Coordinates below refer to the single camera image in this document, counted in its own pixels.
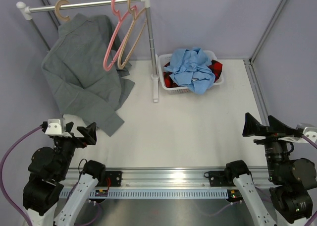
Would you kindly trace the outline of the aluminium frame post right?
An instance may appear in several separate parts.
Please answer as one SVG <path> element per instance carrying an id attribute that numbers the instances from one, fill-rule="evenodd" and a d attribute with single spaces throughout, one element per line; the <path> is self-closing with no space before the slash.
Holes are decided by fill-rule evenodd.
<path id="1" fill-rule="evenodd" d="M 249 79 L 249 82 L 251 84 L 251 88 L 253 91 L 253 95 L 255 97 L 255 101 L 257 104 L 257 108 L 259 111 L 259 115 L 261 118 L 262 123 L 268 124 L 268 108 L 267 104 L 265 102 L 264 93 L 262 91 L 261 83 L 259 75 L 257 74 L 257 68 L 255 65 L 255 61 L 260 55 L 260 52 L 263 50 L 267 40 L 269 39 L 272 31 L 274 30 L 275 26 L 277 25 L 282 13 L 284 12 L 287 4 L 290 0 L 280 0 L 278 3 L 278 6 L 276 7 L 272 17 L 270 18 L 270 21 L 268 25 L 266 26 L 258 44 L 256 45 L 256 48 L 252 52 L 252 55 L 249 58 L 244 58 L 244 66 L 247 72 L 247 76 Z"/>

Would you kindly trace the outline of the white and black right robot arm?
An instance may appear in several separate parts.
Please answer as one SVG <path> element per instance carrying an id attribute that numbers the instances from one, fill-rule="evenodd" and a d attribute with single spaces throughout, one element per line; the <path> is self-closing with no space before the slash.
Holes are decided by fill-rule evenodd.
<path id="1" fill-rule="evenodd" d="M 300 158 L 291 160 L 294 143 L 316 146 L 317 128 L 301 123 L 291 128 L 273 116 L 268 116 L 268 126 L 260 124 L 250 113 L 245 114 L 244 137 L 258 136 L 254 140 L 263 145 L 269 181 L 275 186 L 269 189 L 277 219 L 268 213 L 253 183 L 251 172 L 244 161 L 226 164 L 224 179 L 235 185 L 256 226 L 309 226 L 317 217 L 308 191 L 317 186 L 315 164 Z"/>

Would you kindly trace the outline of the aluminium frame post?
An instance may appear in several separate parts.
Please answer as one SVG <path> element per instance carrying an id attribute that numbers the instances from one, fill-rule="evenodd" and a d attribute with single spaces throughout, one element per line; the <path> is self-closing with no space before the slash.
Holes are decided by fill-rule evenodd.
<path id="1" fill-rule="evenodd" d="M 51 2 L 50 0 L 40 0 L 43 6 L 50 6 Z M 56 30 L 58 30 L 59 26 L 60 26 L 60 22 L 57 18 L 57 16 L 55 15 L 55 13 L 53 11 L 48 11 L 48 15 L 50 20 L 52 21 L 54 27 L 56 28 Z"/>
<path id="2" fill-rule="evenodd" d="M 255 101 L 257 104 L 257 108 L 259 111 L 259 115 L 261 118 L 262 123 L 268 124 L 268 108 L 267 104 L 265 102 L 264 93 L 262 91 L 261 83 L 259 75 L 257 74 L 257 68 L 255 65 L 255 61 L 260 55 L 260 52 L 263 50 L 267 40 L 269 39 L 272 31 L 274 30 L 275 26 L 277 25 L 282 13 L 284 12 L 287 4 L 290 0 L 280 0 L 278 3 L 278 6 L 276 7 L 272 17 L 270 18 L 270 21 L 268 25 L 266 26 L 258 44 L 256 45 L 256 48 L 252 52 L 252 55 L 249 58 L 244 58 L 244 66 L 247 72 L 247 76 L 249 79 L 249 82 L 251 84 L 251 88 L 253 91 L 253 95 L 255 97 Z"/>

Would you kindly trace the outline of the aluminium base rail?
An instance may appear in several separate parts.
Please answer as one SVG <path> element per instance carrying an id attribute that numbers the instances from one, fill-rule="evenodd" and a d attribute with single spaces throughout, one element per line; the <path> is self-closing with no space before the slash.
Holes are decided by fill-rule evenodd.
<path id="1" fill-rule="evenodd" d="M 265 167 L 249 168 L 255 186 L 262 189 L 273 187 L 268 180 Z M 121 189 L 137 188 L 207 188 L 209 179 L 205 177 L 208 171 L 224 171 L 223 168 L 107 168 L 106 171 L 121 171 Z M 61 183 L 67 187 L 73 186 L 79 178 L 76 168 L 68 170 L 66 180 Z"/>

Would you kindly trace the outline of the grey shirt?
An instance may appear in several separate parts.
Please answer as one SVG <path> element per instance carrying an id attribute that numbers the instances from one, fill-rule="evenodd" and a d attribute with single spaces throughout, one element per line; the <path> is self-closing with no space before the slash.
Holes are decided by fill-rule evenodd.
<path id="1" fill-rule="evenodd" d="M 124 124 L 116 111 L 135 85 L 126 68 L 103 68 L 113 32 L 108 16 L 78 13 L 59 27 L 59 39 L 42 62 L 60 113 L 78 116 L 87 125 L 95 122 L 108 136 Z"/>

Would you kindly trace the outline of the red black plaid shirt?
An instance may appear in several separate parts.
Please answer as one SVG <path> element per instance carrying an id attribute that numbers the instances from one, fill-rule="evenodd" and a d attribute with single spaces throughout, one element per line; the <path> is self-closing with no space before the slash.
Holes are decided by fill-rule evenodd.
<path id="1" fill-rule="evenodd" d="M 217 60 L 214 60 L 212 59 L 211 60 L 211 65 L 209 65 L 209 69 L 212 71 L 212 73 L 215 75 L 215 81 L 214 82 L 217 82 L 218 79 L 220 78 L 221 76 L 221 73 L 222 73 L 222 67 L 223 65 L 217 61 Z M 171 72 L 164 72 L 163 73 L 163 80 L 164 80 L 164 83 L 165 83 L 165 86 L 167 88 L 176 88 L 176 87 L 179 87 L 173 80 L 172 78 L 170 77 L 171 75 Z"/>

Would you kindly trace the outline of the light blue shirt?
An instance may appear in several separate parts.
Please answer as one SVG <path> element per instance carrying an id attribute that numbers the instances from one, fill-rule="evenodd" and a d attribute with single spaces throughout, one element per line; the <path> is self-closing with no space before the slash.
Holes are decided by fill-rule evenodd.
<path id="1" fill-rule="evenodd" d="M 179 87 L 187 87 L 195 94 L 204 94 L 215 82 L 215 74 L 209 68 L 211 59 L 198 47 L 176 49 L 164 68 Z"/>

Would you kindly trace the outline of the aluminium frame post left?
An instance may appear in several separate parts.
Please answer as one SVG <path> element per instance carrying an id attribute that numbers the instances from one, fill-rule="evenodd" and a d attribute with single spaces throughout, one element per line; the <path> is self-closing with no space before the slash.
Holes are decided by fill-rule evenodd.
<path id="1" fill-rule="evenodd" d="M 43 6 L 50 6 L 51 2 L 50 0 L 40 0 Z M 48 11 L 48 15 L 50 20 L 52 21 L 54 27 L 56 28 L 56 30 L 58 30 L 59 26 L 60 26 L 60 22 L 57 18 L 57 16 L 55 15 L 55 13 L 53 11 Z"/>

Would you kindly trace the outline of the white plastic basket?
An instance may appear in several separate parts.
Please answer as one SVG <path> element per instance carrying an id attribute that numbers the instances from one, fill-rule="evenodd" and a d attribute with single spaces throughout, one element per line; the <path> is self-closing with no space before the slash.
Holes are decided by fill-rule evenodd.
<path id="1" fill-rule="evenodd" d="M 205 52 L 205 54 L 207 54 L 209 56 L 209 58 L 211 60 L 212 59 L 217 60 L 217 57 L 215 56 L 214 52 L 207 51 L 207 50 L 203 50 L 203 51 Z M 160 79 L 160 82 L 162 84 L 162 87 L 163 87 L 163 89 L 167 90 L 171 94 L 181 94 L 181 93 L 189 92 L 190 90 L 187 87 L 167 88 L 165 86 L 165 83 L 163 80 L 163 73 L 165 72 L 164 68 L 170 62 L 171 56 L 172 56 L 172 54 L 165 54 L 165 55 L 160 55 L 157 57 L 157 67 L 158 67 L 159 79 Z M 213 86 L 220 85 L 220 84 L 222 84 L 222 82 L 223 82 L 223 77 L 221 75 L 220 78 L 218 79 L 218 81 L 213 84 Z"/>

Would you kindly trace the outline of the pink plastic hanger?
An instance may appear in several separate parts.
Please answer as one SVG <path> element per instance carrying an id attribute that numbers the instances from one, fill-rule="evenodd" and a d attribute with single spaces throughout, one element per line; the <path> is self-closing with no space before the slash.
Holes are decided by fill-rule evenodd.
<path id="1" fill-rule="evenodd" d="M 123 15 L 121 15 L 120 10 L 115 8 L 116 1 L 117 0 L 111 0 L 111 10 L 112 10 L 112 13 L 117 17 L 117 25 L 115 27 L 113 34 L 112 34 L 112 37 L 110 39 L 110 42 L 109 42 L 109 45 L 107 47 L 106 54 L 104 57 L 103 68 L 105 71 L 110 71 L 118 59 L 119 52 L 121 51 L 121 48 L 122 48 L 122 44 L 115 47 L 114 46 L 115 41 L 116 41 L 116 38 L 118 38 L 118 31 L 119 31 L 120 27 L 122 26 L 125 19 L 130 15 L 129 11 L 126 11 Z M 112 51 L 116 51 L 116 53 L 113 56 L 112 60 L 109 61 L 108 59 L 109 59 Z"/>

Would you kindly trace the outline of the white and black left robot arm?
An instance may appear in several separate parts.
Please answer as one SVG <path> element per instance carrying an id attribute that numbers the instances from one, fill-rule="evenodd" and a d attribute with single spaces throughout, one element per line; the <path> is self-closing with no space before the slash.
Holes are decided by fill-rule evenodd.
<path id="1" fill-rule="evenodd" d="M 62 210 L 55 210 L 64 188 L 75 150 L 96 145 L 96 123 L 77 127 L 81 133 L 72 133 L 74 123 L 64 119 L 49 119 L 40 129 L 54 141 L 54 147 L 42 147 L 31 158 L 29 181 L 23 189 L 23 207 L 34 226 L 73 226 L 91 191 L 106 181 L 104 164 L 89 160 L 84 164 L 79 179 Z"/>

